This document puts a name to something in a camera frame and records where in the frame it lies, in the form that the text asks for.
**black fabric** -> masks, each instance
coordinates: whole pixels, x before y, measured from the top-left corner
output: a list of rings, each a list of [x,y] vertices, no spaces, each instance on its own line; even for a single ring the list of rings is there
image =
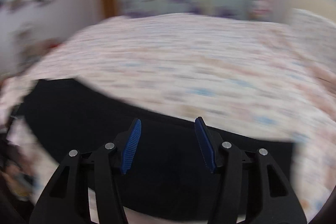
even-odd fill
[[[178,221],[209,216],[219,177],[205,167],[193,122],[108,98],[74,79],[39,80],[20,111],[58,162],[72,149],[81,153],[96,150],[127,130],[135,117],[141,119],[142,135],[132,168],[118,180],[123,205]],[[266,148],[290,177],[292,143],[214,130],[240,149]]]

